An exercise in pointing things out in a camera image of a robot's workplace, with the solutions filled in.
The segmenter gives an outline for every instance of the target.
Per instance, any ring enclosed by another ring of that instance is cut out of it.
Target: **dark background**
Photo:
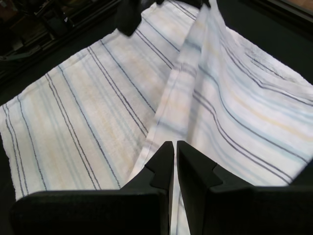
[[[226,25],[300,73],[312,83],[313,40],[299,32],[282,17],[251,4],[250,0],[218,0]],[[41,62],[0,87],[0,105],[18,95],[29,84],[79,50],[103,38],[115,29],[110,17],[54,51]],[[12,234],[8,215],[15,202],[8,157],[0,144],[0,234]]]

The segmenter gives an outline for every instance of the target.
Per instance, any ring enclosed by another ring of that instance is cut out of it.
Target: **black plastic part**
[[[179,0],[198,9],[203,4],[211,7],[209,0]],[[149,8],[154,2],[161,5],[164,0],[123,0],[117,10],[116,28],[126,36],[132,36],[141,23],[141,12]]]
[[[141,6],[139,0],[123,0],[115,16],[116,28],[131,36],[141,23]]]
[[[312,234],[312,186],[255,187],[183,141],[177,153],[191,235]]]
[[[291,183],[293,186],[313,186],[313,160]]]
[[[174,148],[166,142],[121,190],[31,194],[11,210],[14,233],[168,235],[173,169]]]

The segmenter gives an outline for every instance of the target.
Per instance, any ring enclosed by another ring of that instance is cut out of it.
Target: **white striped towel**
[[[164,141],[185,140],[254,185],[286,185],[313,157],[313,86],[227,29],[210,3],[185,39],[130,179]],[[189,234],[174,179],[171,234]]]
[[[153,5],[131,38],[115,31],[4,104],[0,132],[16,199],[122,187],[192,23],[171,3]]]
[[[17,198],[21,188],[118,188],[167,140],[254,185],[297,175],[313,155],[312,86],[227,29],[210,3],[195,22],[192,7],[153,6],[132,38],[105,37],[2,107]],[[171,233],[187,234],[177,181],[174,195]]]

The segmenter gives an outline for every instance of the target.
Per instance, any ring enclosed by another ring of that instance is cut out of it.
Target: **fabric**
[[[192,23],[175,4],[153,5],[132,37],[115,31],[2,105],[16,199],[122,187]]]
[[[122,187],[177,140],[254,185],[293,180],[313,156],[313,88],[210,3],[152,6],[133,37],[105,37],[1,107],[17,198]],[[171,234],[188,233],[175,173]]]
[[[132,179],[164,141],[185,140],[256,186],[290,183],[313,156],[313,87],[203,6],[171,71]],[[171,234],[189,234],[174,175]]]

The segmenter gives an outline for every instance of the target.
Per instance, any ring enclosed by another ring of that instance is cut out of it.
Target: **dark blue stripe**
[[[182,13],[184,13],[186,16],[188,16],[189,18],[195,20],[196,18],[193,18],[192,16],[188,15],[185,11],[183,11],[182,9],[180,9],[178,6],[176,6],[175,4],[173,4],[171,1],[169,1],[173,6],[175,6],[177,9],[179,9]]]
[[[255,61],[256,63],[258,63],[259,65],[261,65],[262,67],[266,68],[268,71],[271,71],[272,73],[274,73],[276,76],[280,77],[283,80],[284,79],[281,75],[279,75],[278,73],[276,73],[275,71],[271,70],[270,68],[266,67],[265,65],[263,65],[261,62],[259,62],[258,60],[256,60],[255,58],[251,57],[250,55],[248,55],[247,53],[245,53],[247,57],[249,57],[251,60]]]
[[[8,129],[8,131],[10,132],[10,135],[11,135],[11,140],[12,140],[12,144],[13,144],[13,150],[14,150],[16,168],[17,168],[17,170],[18,170],[18,176],[19,176],[19,182],[20,182],[21,192],[22,192],[22,196],[24,197],[25,194],[24,194],[24,190],[23,190],[23,187],[22,187],[22,180],[21,180],[21,175],[20,175],[20,168],[19,168],[19,163],[18,163],[18,157],[17,157],[17,155],[16,155],[16,150],[15,150],[13,135],[12,135],[12,132],[11,132],[11,130],[10,130],[10,128],[9,128],[9,125],[8,125],[7,114],[6,114],[6,111],[5,111],[5,109],[4,109],[4,105],[2,106],[2,108],[3,108],[3,111],[4,111],[4,113],[5,113],[5,124],[6,124],[6,128]]]
[[[274,85],[272,85],[272,84],[263,83],[263,82],[262,82],[261,80],[259,80],[255,75],[253,75],[253,74],[249,71],[249,69],[247,69],[247,68],[241,63],[241,61],[235,56],[235,54],[234,54],[234,53],[230,50],[230,48],[226,45],[226,40],[224,39],[223,33],[221,32],[221,29],[220,29],[220,28],[219,28],[219,31],[220,31],[220,36],[221,36],[221,39],[222,39],[222,46],[224,47],[224,49],[225,49],[227,55],[229,56],[229,58],[234,62],[234,64],[237,66],[237,68],[238,68],[241,72],[243,72],[243,73],[246,74],[249,78],[251,78],[252,81],[254,81],[260,88],[265,89],[265,90],[269,90],[269,91],[273,91],[273,92],[276,92],[276,93],[279,93],[279,94],[282,94],[282,95],[284,95],[284,96],[286,96],[286,97],[289,97],[289,98],[291,98],[291,99],[293,99],[293,100],[296,100],[296,101],[298,101],[298,102],[300,102],[300,103],[303,103],[303,104],[306,104],[306,105],[309,105],[309,106],[313,106],[313,104],[308,104],[308,103],[306,103],[306,102],[304,102],[304,101],[302,101],[302,100],[300,100],[300,99],[297,99],[296,97],[290,96],[290,95],[288,95],[288,94],[286,94],[286,93],[283,93],[283,92],[281,92],[281,91],[277,91],[277,90],[274,90],[274,89],[271,89],[271,88],[267,88],[267,87],[262,86],[262,85],[267,85],[267,86],[272,86],[272,87],[278,88],[278,87],[276,87],[276,86],[274,86]]]
[[[193,47],[194,49],[198,50],[199,52],[202,52],[201,46],[199,46],[199,45],[197,45],[197,44],[195,44],[195,43],[189,41],[188,38],[185,39],[184,44],[187,44],[187,45],[189,45],[190,47]]]
[[[20,148],[19,148],[18,138],[17,138],[17,136],[16,136],[14,127],[13,127],[12,122],[11,122],[10,110],[8,109],[8,105],[5,104],[5,106],[6,106],[6,109],[8,110],[9,122],[10,122],[11,128],[12,128],[13,133],[14,133],[15,142],[16,142],[16,148],[18,149],[18,153],[19,153],[19,157],[20,157],[20,161],[21,161],[21,168],[22,168],[22,173],[23,173],[23,177],[24,177],[24,184],[25,184],[25,188],[26,188],[27,195],[28,195],[28,194],[29,194],[29,191],[28,191],[28,187],[27,187],[26,176],[25,176],[24,167],[23,167],[23,162],[22,162],[22,158],[21,158],[21,152],[20,152]]]
[[[194,78],[196,78],[196,76],[197,76],[196,70],[194,68],[190,67],[186,63],[177,64],[173,69],[185,72],[185,73],[191,75]]]
[[[236,143],[236,142],[227,134],[227,132],[222,128],[222,126],[221,126],[221,124],[220,124],[220,122],[219,122],[219,120],[218,120],[216,110],[215,110],[214,106],[209,102],[209,100],[207,100],[203,95],[201,95],[201,94],[200,94],[198,91],[196,91],[196,90],[195,90],[195,94],[197,94],[200,98],[202,98],[203,100],[205,100],[206,103],[208,103],[208,104],[211,106],[211,108],[213,109],[214,113],[210,110],[210,108],[209,108],[208,106],[206,106],[204,103],[202,103],[200,100],[198,100],[198,98],[196,98],[196,97],[193,95],[193,97],[194,97],[207,111],[209,111],[209,112],[211,113],[211,115],[213,116],[213,119],[214,119],[214,121],[215,121],[215,124],[216,124],[218,130],[221,129],[221,130],[223,131],[223,133],[224,133],[235,145],[237,145],[239,148],[241,148],[242,150],[244,150],[245,152],[247,152],[248,154],[250,154],[250,155],[253,156],[254,158],[256,158],[256,159],[262,161],[262,162],[265,163],[266,165],[268,165],[268,166],[274,168],[275,170],[279,171],[280,173],[284,174],[285,176],[287,176],[289,179],[292,180],[292,177],[291,177],[291,176],[289,176],[288,174],[286,174],[285,172],[283,172],[283,171],[280,170],[279,168],[277,168],[277,167],[275,167],[274,165],[272,165],[272,164],[266,162],[265,160],[259,158],[259,157],[256,156],[255,154],[251,153],[250,151],[248,151],[247,149],[243,148],[243,147],[240,146],[238,143]],[[251,158],[248,157],[246,154],[242,153],[240,150],[238,150],[236,147],[234,147],[232,144],[230,144],[230,145],[231,145],[234,149],[236,149],[238,152],[240,152],[241,154],[243,154],[245,157],[251,159]]]
[[[18,99],[18,101],[19,101],[19,103],[20,103],[21,114],[22,114],[22,117],[23,117],[23,119],[24,119],[24,122],[25,122],[25,125],[26,125],[26,128],[27,128],[27,131],[28,131],[28,135],[29,135],[29,138],[30,138],[30,141],[31,141],[31,145],[32,145],[32,147],[33,147],[33,151],[34,151],[35,159],[36,159],[36,162],[37,162],[37,167],[38,167],[38,170],[39,170],[39,173],[40,173],[40,177],[41,177],[41,180],[42,180],[42,182],[43,182],[44,188],[45,188],[45,190],[47,191],[47,187],[46,187],[46,185],[45,185],[44,176],[43,176],[43,174],[42,174],[42,172],[41,172],[41,169],[40,169],[40,166],[39,166],[39,162],[38,162],[38,159],[37,159],[37,154],[36,154],[36,151],[35,151],[33,138],[31,137],[28,124],[27,124],[26,119],[25,119],[25,117],[24,117],[23,109],[22,109],[22,103],[21,103],[21,101],[20,101],[20,99],[19,99],[19,96],[17,96],[17,99]]]
[[[177,4],[178,6],[180,6],[184,11],[186,11],[186,12],[188,12],[190,15],[192,15],[194,18],[197,17],[197,16],[195,16],[194,14],[192,14],[190,11],[188,11],[186,8],[184,8],[182,5],[180,5],[178,2],[176,2],[176,4]]]
[[[119,184],[119,181],[118,181],[118,179],[117,179],[117,177],[116,177],[116,175],[115,175],[115,173],[114,173],[114,171],[113,171],[113,169],[112,169],[112,167],[111,167],[111,165],[110,165],[110,163],[109,163],[109,161],[108,161],[106,155],[104,154],[103,149],[102,149],[102,147],[101,147],[101,145],[100,145],[98,139],[97,139],[96,136],[94,135],[94,132],[92,131],[92,128],[90,127],[90,125],[89,125],[89,123],[88,123],[88,121],[87,121],[87,119],[86,119],[86,116],[85,116],[85,114],[84,114],[82,108],[80,107],[80,105],[79,105],[79,103],[78,103],[78,101],[77,101],[77,99],[76,99],[76,96],[74,95],[73,90],[72,90],[72,88],[70,87],[70,85],[69,85],[69,83],[68,83],[68,81],[67,81],[67,79],[66,79],[66,77],[65,77],[65,75],[64,75],[63,70],[61,69],[60,66],[58,66],[58,67],[59,67],[59,69],[61,70],[62,76],[63,76],[64,80],[66,81],[66,83],[67,83],[67,85],[68,85],[68,88],[69,88],[70,92],[72,93],[72,95],[73,95],[73,97],[74,97],[74,99],[75,99],[75,102],[76,102],[76,104],[77,104],[77,106],[78,106],[80,112],[82,113],[82,115],[83,115],[83,117],[84,117],[84,119],[85,119],[85,121],[86,121],[86,123],[87,123],[88,128],[90,129],[90,131],[91,131],[91,133],[92,133],[92,136],[93,136],[94,140],[96,141],[96,143],[97,143],[97,145],[98,145],[98,147],[99,147],[99,149],[100,149],[100,151],[101,151],[101,153],[102,153],[104,159],[106,160],[106,162],[107,162],[107,164],[108,164],[108,166],[109,166],[109,168],[110,168],[110,170],[111,170],[111,173],[112,173],[112,175],[114,176],[114,178],[115,178],[115,180],[116,180],[116,182],[117,182],[118,187],[121,188],[121,185]]]
[[[259,135],[258,133],[254,132],[253,130],[251,130],[250,128],[248,128],[247,126],[245,126],[245,125],[243,125],[241,122],[239,122],[239,121],[228,111],[228,109],[225,107],[224,102],[223,102],[223,99],[222,99],[222,96],[221,96],[221,88],[220,88],[218,82],[215,80],[215,78],[214,78],[211,74],[209,74],[206,70],[204,70],[202,67],[199,66],[199,69],[200,69],[202,72],[204,72],[206,75],[208,75],[208,76],[212,79],[212,81],[217,85],[218,91],[219,91],[218,93],[219,93],[219,96],[220,96],[221,104],[223,105],[223,107],[224,107],[224,109],[226,110],[226,112],[227,112],[238,124],[240,124],[242,127],[244,127],[245,129],[247,129],[248,131],[252,132],[252,133],[255,134],[256,136],[262,138],[263,140],[265,140],[265,141],[267,141],[267,142],[273,144],[274,146],[276,146],[276,147],[278,147],[278,148],[280,148],[280,149],[282,149],[282,150],[284,150],[284,151],[286,151],[286,152],[288,152],[288,153],[294,155],[295,157],[297,157],[297,158],[303,160],[305,163],[308,163],[307,160],[304,159],[303,157],[301,157],[301,156],[299,156],[299,155],[297,155],[297,154],[295,154],[295,153],[293,153],[293,152],[291,152],[291,151],[285,149],[284,147],[279,146],[278,144],[276,144],[276,143],[274,143],[274,142],[272,142],[272,141],[266,139],[265,137]]]
[[[146,130],[146,132],[148,132],[146,126],[142,123],[142,121],[140,120],[140,118],[138,117],[138,115],[136,114],[136,112],[134,111],[134,109],[132,108],[132,106],[130,105],[130,103],[128,102],[128,100],[126,99],[126,97],[123,95],[123,93],[120,91],[120,89],[118,88],[118,86],[116,85],[116,83],[114,82],[114,80],[112,79],[112,77],[110,76],[110,74],[108,73],[108,71],[106,70],[106,68],[103,66],[103,64],[101,63],[101,61],[99,60],[99,58],[97,57],[96,53],[94,53],[94,51],[92,50],[92,48],[90,47],[90,50],[93,52],[95,58],[97,59],[97,61],[99,62],[99,64],[101,65],[101,67],[104,69],[104,71],[107,73],[107,75],[109,76],[109,78],[111,79],[112,83],[115,85],[115,87],[117,88],[118,92],[121,94],[121,96],[123,97],[123,99],[125,100],[125,102],[127,103],[127,105],[129,106],[129,108],[132,110],[132,112],[134,113],[134,115],[136,116],[136,118],[139,120],[139,122],[141,123],[141,125],[143,126],[143,128]]]
[[[134,122],[136,123],[136,125],[138,126],[138,128],[140,129],[141,133],[147,137],[146,133],[141,129],[139,123],[136,121],[136,119],[133,117],[132,113],[129,111],[129,109],[127,108],[127,106],[125,105],[124,101],[122,100],[122,98],[118,95],[117,91],[115,90],[115,88],[112,86],[111,82],[109,81],[109,79],[107,78],[107,76],[105,75],[105,73],[103,72],[103,70],[101,69],[101,67],[99,66],[98,62],[95,60],[93,54],[90,52],[89,48],[87,48],[89,54],[91,55],[92,59],[94,60],[94,62],[96,63],[96,65],[98,66],[98,68],[100,69],[100,71],[102,72],[102,74],[104,75],[104,77],[106,78],[106,80],[108,81],[109,85],[111,86],[111,88],[113,89],[113,91],[115,92],[115,94],[117,95],[117,97],[120,99],[120,101],[122,102],[122,104],[124,105],[125,109],[127,110],[127,112],[129,113],[129,115],[132,117],[132,119],[134,120]],[[104,69],[104,71],[107,73],[107,75],[110,77],[110,79],[113,81],[113,79],[111,78],[111,76],[109,75],[108,71],[104,68],[104,66],[101,64],[102,68]]]
[[[136,31],[136,33],[138,34],[138,32],[172,65],[172,66],[174,66],[173,65],[173,63],[172,63],[172,61],[171,60],[169,60],[139,29]]]
[[[178,52],[179,52],[179,49],[174,46],[174,44],[172,44],[168,39],[166,39],[156,28],[154,28],[145,18],[143,18],[143,20],[145,22],[147,22],[148,25],[150,25],[162,38],[164,38],[165,41],[167,41],[170,45],[172,45],[173,48],[175,48]]]
[[[172,67],[140,36],[138,33],[139,30],[136,30],[135,33],[138,35],[139,38],[148,46],[150,49],[171,69]]]
[[[251,160],[251,161],[253,161],[254,163],[256,163],[257,165],[259,165],[259,166],[261,166],[262,168],[264,168],[264,169],[266,169],[266,170],[268,170],[269,172],[271,172],[272,174],[274,174],[274,175],[276,175],[277,177],[279,177],[280,179],[282,179],[283,181],[285,181],[286,183],[289,183],[286,179],[284,179],[282,176],[280,176],[280,175],[278,175],[276,172],[274,172],[274,171],[272,171],[271,169],[269,169],[269,168],[267,168],[266,166],[264,166],[264,165],[262,165],[262,164],[260,164],[259,162],[257,162],[257,161],[255,161],[254,159],[252,159],[251,157],[249,157],[247,154],[245,154],[245,153],[243,153],[242,151],[240,151],[238,148],[236,148],[231,142],[229,142],[229,140],[227,140],[227,138],[221,133],[221,130],[219,129],[219,126],[217,125],[217,122],[216,122],[216,118],[215,118],[215,116],[214,116],[214,114],[212,113],[212,111],[204,104],[204,103],[202,103],[197,97],[195,97],[194,95],[193,95],[193,98],[197,101],[197,102],[199,102],[203,107],[205,107],[205,109],[207,110],[207,111],[209,111],[210,113],[211,113],[211,115],[213,116],[213,119],[214,119],[214,121],[215,121],[215,124],[216,124],[216,126],[217,126],[217,129],[218,129],[218,131],[219,131],[219,133],[220,133],[220,135],[223,137],[223,139],[230,145],[230,146],[232,146],[237,152],[239,152],[239,153],[241,153],[243,156],[245,156],[246,158],[248,158],[249,160]]]
[[[123,73],[126,75],[126,77],[128,78],[128,80],[131,82],[131,84],[135,87],[135,89],[137,90],[137,92],[140,94],[140,96],[143,98],[143,100],[146,102],[146,104],[151,108],[151,110],[155,112],[155,110],[151,107],[151,105],[149,104],[149,102],[146,100],[146,98],[142,95],[142,93],[140,92],[140,90],[136,87],[136,85],[132,82],[132,80],[128,77],[127,73],[123,70],[123,68],[121,67],[121,65],[116,61],[116,59],[114,58],[114,56],[111,54],[111,52],[107,49],[107,47],[103,44],[103,42],[100,40],[101,44],[103,45],[103,47],[107,50],[107,52],[110,54],[110,56],[112,57],[112,59],[116,62],[116,64],[119,66],[119,68],[123,71]]]
[[[59,101],[58,101],[57,97],[55,96],[54,90],[52,89],[51,84],[50,84],[50,81],[49,81],[49,79],[48,79],[47,76],[46,76],[45,78],[47,79],[48,84],[49,84],[49,87],[50,87],[50,89],[51,89],[51,91],[52,91],[52,93],[53,93],[53,96],[54,96],[55,100],[57,101],[58,107],[59,107],[59,109],[60,109],[60,112],[61,112],[61,114],[62,114],[62,117],[63,117],[63,119],[64,119],[64,122],[65,122],[65,124],[67,125],[67,129],[68,129],[68,131],[69,131],[69,133],[70,133],[70,136],[72,137],[72,140],[73,140],[73,142],[74,142],[74,144],[75,144],[75,147],[76,147],[76,149],[77,149],[77,152],[78,152],[78,154],[79,154],[79,156],[80,156],[80,158],[81,158],[81,160],[82,160],[82,162],[83,162],[83,164],[84,164],[84,167],[85,167],[85,169],[86,169],[86,171],[87,171],[87,173],[88,173],[88,175],[89,175],[89,178],[90,178],[90,180],[91,180],[91,182],[92,182],[92,185],[93,185],[94,189],[97,190],[96,185],[94,184],[93,179],[92,179],[92,177],[91,177],[91,175],[90,175],[90,172],[89,172],[89,170],[88,170],[88,168],[87,168],[87,166],[86,166],[86,164],[85,164],[85,162],[84,162],[84,159],[83,159],[83,157],[82,157],[82,155],[81,155],[81,153],[80,153],[80,151],[79,151],[79,149],[78,149],[78,146],[77,146],[77,144],[76,144],[76,141],[75,141],[75,139],[74,139],[74,137],[73,137],[73,134],[72,134],[72,132],[71,132],[69,126],[68,126],[68,123],[67,123],[67,121],[66,121],[66,119],[65,119],[65,116],[64,116],[64,114],[63,114],[63,111],[62,111],[62,109],[61,109],[61,107],[60,107]],[[66,110],[65,110],[65,108],[64,108],[64,106],[63,106],[63,104],[62,104],[62,102],[61,102],[61,105],[62,105],[62,107],[63,107],[63,109],[64,109],[64,112],[65,112],[65,114],[66,114],[66,116],[67,116],[67,119],[68,119],[68,121],[69,121],[69,123],[70,123],[70,125],[71,125],[71,127],[72,127],[72,129],[73,129],[73,132],[74,132],[74,135],[75,135],[76,140],[77,140],[77,142],[78,142],[78,145],[79,145],[79,147],[81,148],[81,150],[82,150],[82,152],[83,152],[83,154],[84,154],[84,156],[85,156],[85,159],[86,159],[86,161],[87,161],[87,163],[88,163],[88,165],[89,165],[89,167],[90,167],[90,169],[91,169],[91,171],[92,171],[92,173],[93,173],[93,170],[92,170],[92,168],[91,168],[91,166],[90,166],[90,163],[89,163],[89,161],[88,161],[88,159],[87,159],[87,157],[86,157],[86,155],[85,155],[85,153],[84,153],[83,148],[81,147],[81,145],[80,145],[80,143],[79,143],[79,140],[78,140],[78,138],[77,138],[77,136],[76,136],[75,130],[74,130],[74,128],[73,128],[73,126],[72,126],[72,124],[71,124],[69,118],[68,118],[68,115],[67,115],[67,113],[66,113]]]

